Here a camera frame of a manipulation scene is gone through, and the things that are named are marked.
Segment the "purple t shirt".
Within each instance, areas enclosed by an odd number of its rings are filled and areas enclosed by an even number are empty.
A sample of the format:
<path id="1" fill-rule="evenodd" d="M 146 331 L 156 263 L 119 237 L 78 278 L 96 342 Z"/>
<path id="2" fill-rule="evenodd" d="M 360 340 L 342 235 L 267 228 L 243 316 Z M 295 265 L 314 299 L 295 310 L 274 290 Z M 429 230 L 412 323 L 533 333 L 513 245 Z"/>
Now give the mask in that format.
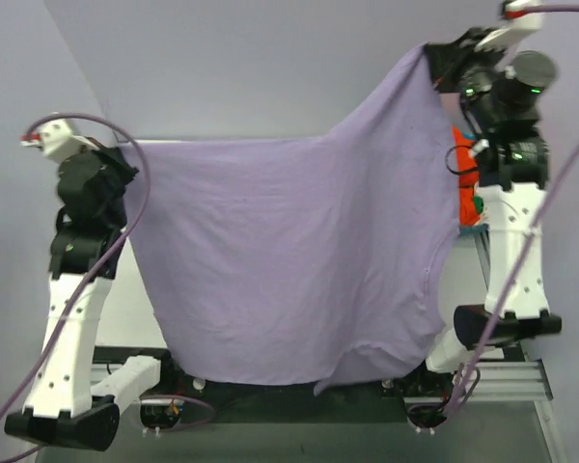
<path id="1" fill-rule="evenodd" d="M 452 142 L 415 48 L 326 134 L 144 145 L 130 243 L 180 368 L 322 390 L 418 366 L 444 326 Z"/>

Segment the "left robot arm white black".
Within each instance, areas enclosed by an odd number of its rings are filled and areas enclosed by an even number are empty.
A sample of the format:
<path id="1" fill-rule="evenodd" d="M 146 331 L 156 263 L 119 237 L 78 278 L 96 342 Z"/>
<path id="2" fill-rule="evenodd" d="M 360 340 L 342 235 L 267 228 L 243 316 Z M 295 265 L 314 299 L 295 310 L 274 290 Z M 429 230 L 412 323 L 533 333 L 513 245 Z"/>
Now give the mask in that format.
<path id="1" fill-rule="evenodd" d="M 59 165 L 63 203 L 50 246 L 50 307 L 41 362 L 6 434 L 45 447 L 105 451 L 120 416 L 144 392 L 168 395 L 174 371 L 136 355 L 91 383 L 100 315 L 116 278 L 129 225 L 123 196 L 138 170 L 117 148 L 83 148 Z"/>

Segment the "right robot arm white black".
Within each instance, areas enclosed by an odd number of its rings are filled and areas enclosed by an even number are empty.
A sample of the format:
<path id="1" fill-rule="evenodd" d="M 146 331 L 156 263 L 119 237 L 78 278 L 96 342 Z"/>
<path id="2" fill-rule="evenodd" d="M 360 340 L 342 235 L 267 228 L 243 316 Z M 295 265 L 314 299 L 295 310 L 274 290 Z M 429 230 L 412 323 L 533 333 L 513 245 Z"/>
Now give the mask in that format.
<path id="1" fill-rule="evenodd" d="M 440 94 L 455 93 L 475 142 L 475 188 L 488 228 L 487 293 L 477 305 L 455 309 L 453 327 L 426 360 L 410 367 L 409 385 L 420 394 L 440 386 L 482 349 L 557 335 L 561 318 L 550 312 L 541 265 L 538 209 L 549 179 L 546 142 L 538 130 L 538 99 L 555 81 L 546 55 L 521 52 L 499 68 L 507 45 L 484 48 L 494 30 L 471 28 L 449 43 L 430 43 L 425 52 Z"/>

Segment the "orange t shirt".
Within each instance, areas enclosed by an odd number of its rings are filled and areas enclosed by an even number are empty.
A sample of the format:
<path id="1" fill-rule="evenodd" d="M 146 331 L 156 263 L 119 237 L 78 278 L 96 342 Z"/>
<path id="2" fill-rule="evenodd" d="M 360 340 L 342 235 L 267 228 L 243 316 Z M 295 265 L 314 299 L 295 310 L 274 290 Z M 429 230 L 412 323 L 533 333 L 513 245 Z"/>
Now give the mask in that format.
<path id="1" fill-rule="evenodd" d="M 475 160 L 469 155 L 474 139 L 469 138 L 456 127 L 453 128 L 455 141 L 455 171 L 466 171 L 477 168 Z M 458 178 L 459 224 L 462 227 L 477 226 L 483 213 L 483 200 L 476 194 L 479 173 L 474 171 Z"/>

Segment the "teal laundry basket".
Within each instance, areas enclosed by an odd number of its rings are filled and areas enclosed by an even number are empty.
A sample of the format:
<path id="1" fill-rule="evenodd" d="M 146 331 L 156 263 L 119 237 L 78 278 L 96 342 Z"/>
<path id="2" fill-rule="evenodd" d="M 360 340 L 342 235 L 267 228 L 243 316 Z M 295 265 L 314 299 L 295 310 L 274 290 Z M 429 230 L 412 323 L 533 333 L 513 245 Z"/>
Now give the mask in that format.
<path id="1" fill-rule="evenodd" d="M 488 231 L 488 225 L 487 224 L 478 224 L 478 225 L 474 225 L 474 226 L 460 226 L 458 236 L 464 237 L 464 236 L 476 235 L 476 234 L 484 233 L 487 231 Z"/>

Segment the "aluminium frame rail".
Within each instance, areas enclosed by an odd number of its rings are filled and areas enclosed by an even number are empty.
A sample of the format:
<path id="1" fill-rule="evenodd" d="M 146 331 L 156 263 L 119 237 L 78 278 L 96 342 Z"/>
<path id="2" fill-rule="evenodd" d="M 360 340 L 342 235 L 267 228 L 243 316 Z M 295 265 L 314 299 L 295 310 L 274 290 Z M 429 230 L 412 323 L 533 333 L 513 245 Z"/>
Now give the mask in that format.
<path id="1" fill-rule="evenodd" d="M 383 395 L 399 395 L 409 405 L 436 404 L 449 399 L 460 379 L 454 373 L 419 371 L 405 379 L 383 379 L 377 383 Z M 266 392 L 296 392 L 296 386 L 264 387 L 214 383 L 203 378 L 184 375 L 179 368 L 165 367 L 159 383 L 148 391 L 150 395 L 173 394 L 201 396 L 212 401 L 216 393 L 227 393 L 230 400 L 243 395 L 258 396 Z M 535 402 L 553 398 L 548 379 L 540 362 L 508 362 L 487 360 L 477 364 L 475 372 L 460 398 L 478 402 Z"/>

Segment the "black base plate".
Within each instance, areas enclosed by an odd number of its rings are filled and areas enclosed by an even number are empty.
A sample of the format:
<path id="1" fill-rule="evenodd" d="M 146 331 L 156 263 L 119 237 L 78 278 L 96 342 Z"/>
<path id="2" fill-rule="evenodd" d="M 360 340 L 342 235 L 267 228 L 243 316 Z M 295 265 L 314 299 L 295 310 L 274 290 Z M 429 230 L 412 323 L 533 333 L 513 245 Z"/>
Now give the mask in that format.
<path id="1" fill-rule="evenodd" d="M 333 387 L 315 395 L 312 384 L 254 386 L 202 380 L 184 373 L 163 348 L 97 347 L 93 365 L 115 372 L 131 356 L 161 362 L 160 382 L 149 392 L 140 416 L 145 424 L 174 429 L 202 421 L 217 423 L 386 423 L 411 412 L 442 422 L 453 376 L 424 366 L 399 380 Z"/>

